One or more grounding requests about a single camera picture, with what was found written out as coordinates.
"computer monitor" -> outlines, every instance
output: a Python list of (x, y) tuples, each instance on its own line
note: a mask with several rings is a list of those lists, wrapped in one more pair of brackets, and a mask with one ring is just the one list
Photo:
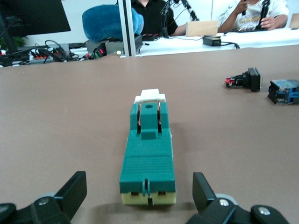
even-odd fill
[(61, 0), (0, 0), (0, 33), (9, 53), (18, 51), (13, 36), (70, 30)]

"white t-shirt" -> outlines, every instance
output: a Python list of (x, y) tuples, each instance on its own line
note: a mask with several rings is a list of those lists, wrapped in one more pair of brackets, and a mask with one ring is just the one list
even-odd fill
[[(219, 16), (219, 27), (226, 21), (229, 15), (237, 7), (240, 0), (234, 0), (233, 3), (228, 6), (228, 9)], [(263, 7), (263, 0), (258, 3), (251, 5), (248, 4), (246, 15), (240, 13), (236, 19), (233, 29), (250, 29), (255, 28), (260, 21), (261, 11)], [(276, 17), (278, 15), (288, 15), (289, 9), (287, 7), (286, 0), (270, 0), (269, 10), (267, 17)]]

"person in white shirt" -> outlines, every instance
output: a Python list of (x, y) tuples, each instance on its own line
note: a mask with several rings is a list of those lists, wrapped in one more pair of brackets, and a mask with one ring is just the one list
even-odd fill
[[(218, 32), (255, 28), (259, 24), (262, 7), (263, 0), (234, 0), (220, 15)], [(286, 0), (270, 0), (267, 16), (261, 21), (261, 28), (273, 30), (285, 27), (288, 14)]]

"black power brick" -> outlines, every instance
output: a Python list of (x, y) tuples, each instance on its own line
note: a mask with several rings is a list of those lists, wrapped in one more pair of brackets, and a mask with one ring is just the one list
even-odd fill
[(214, 35), (204, 35), (203, 41), (205, 45), (209, 46), (221, 46), (221, 37)]

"blue pillow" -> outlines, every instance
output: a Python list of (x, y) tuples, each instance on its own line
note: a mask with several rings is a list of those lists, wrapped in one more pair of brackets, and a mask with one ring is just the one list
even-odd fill
[[(132, 8), (134, 34), (143, 29), (143, 16)], [(82, 14), (83, 29), (92, 42), (99, 42), (109, 37), (122, 40), (121, 16), (118, 5), (100, 5), (92, 7)]]

